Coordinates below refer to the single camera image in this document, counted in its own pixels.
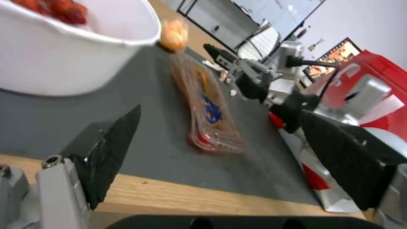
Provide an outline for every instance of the white wall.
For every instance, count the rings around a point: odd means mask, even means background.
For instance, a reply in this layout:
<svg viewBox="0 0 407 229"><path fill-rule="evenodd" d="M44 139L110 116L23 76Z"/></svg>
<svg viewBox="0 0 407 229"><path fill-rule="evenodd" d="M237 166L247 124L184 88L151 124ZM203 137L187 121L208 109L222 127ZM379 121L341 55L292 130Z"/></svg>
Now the white wall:
<svg viewBox="0 0 407 229"><path fill-rule="evenodd" d="M315 58L349 37L407 70L407 0L326 0L306 24L305 47L325 39L312 52Z"/></svg>

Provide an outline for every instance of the white cabinet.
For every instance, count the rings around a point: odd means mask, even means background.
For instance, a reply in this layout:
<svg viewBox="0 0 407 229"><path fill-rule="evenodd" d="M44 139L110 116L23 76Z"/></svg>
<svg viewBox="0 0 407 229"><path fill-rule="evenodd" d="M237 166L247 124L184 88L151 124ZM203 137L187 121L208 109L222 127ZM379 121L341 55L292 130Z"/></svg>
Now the white cabinet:
<svg viewBox="0 0 407 229"><path fill-rule="evenodd" d="M259 27L230 0L198 0L188 17L232 49Z"/></svg>
<svg viewBox="0 0 407 229"><path fill-rule="evenodd" d="M322 0L234 0L236 4L249 11L258 23L263 19L269 21L286 37L299 25Z"/></svg>

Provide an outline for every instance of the black cable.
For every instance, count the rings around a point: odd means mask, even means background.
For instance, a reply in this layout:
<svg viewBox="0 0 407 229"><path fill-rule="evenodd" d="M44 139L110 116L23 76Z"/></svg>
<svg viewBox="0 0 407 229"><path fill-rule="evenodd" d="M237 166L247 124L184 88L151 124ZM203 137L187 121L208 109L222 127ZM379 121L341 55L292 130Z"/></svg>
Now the black cable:
<svg viewBox="0 0 407 229"><path fill-rule="evenodd" d="M320 61L313 61L313 60L302 60L301 62L302 62L302 65L314 65L314 66L331 67L331 68L338 67L338 64L336 64L336 63L320 62Z"/></svg>
<svg viewBox="0 0 407 229"><path fill-rule="evenodd" d="M319 95L319 98L320 98L321 100L322 100L322 97L324 96L326 90L328 89L329 84L331 84L333 78L335 78L336 74L338 74L338 71L339 71L339 68L336 67L335 70L333 71L331 77L329 77L328 81L326 82L324 88L323 88L322 91L321 91L321 94Z"/></svg>

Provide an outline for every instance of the packaged food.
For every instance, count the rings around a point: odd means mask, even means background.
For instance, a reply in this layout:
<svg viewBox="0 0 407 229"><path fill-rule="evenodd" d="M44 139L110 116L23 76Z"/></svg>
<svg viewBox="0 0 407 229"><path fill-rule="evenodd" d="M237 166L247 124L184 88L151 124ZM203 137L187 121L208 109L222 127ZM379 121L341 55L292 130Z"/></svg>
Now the packaged food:
<svg viewBox="0 0 407 229"><path fill-rule="evenodd" d="M171 56L171 74L191 109L189 141L204 152L242 152L243 140L212 72L178 53Z"/></svg>

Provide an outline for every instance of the cable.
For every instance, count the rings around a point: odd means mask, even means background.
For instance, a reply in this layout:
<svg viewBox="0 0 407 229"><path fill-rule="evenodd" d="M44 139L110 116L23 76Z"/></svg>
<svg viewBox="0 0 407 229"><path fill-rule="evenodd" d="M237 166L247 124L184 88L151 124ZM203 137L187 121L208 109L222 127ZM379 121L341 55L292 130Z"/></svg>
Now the cable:
<svg viewBox="0 0 407 229"><path fill-rule="evenodd" d="M338 67L338 64L336 64L336 63L320 62L320 61L313 61L313 60L303 60L301 62L302 62L302 65L314 65L314 66L331 67L331 68Z"/></svg>
<svg viewBox="0 0 407 229"><path fill-rule="evenodd" d="M303 60L302 57L287 56L287 68L298 67L302 65L314 65L329 68L337 68L339 65L336 63L320 62L314 60Z"/></svg>
<svg viewBox="0 0 407 229"><path fill-rule="evenodd" d="M331 77L329 77L328 81L326 82L324 88L321 91L321 94L319 95L320 100L322 100L322 97L324 96L326 90L328 89L329 85L331 84L333 78L335 78L336 74L338 74L339 68L336 67L335 70L333 71Z"/></svg>

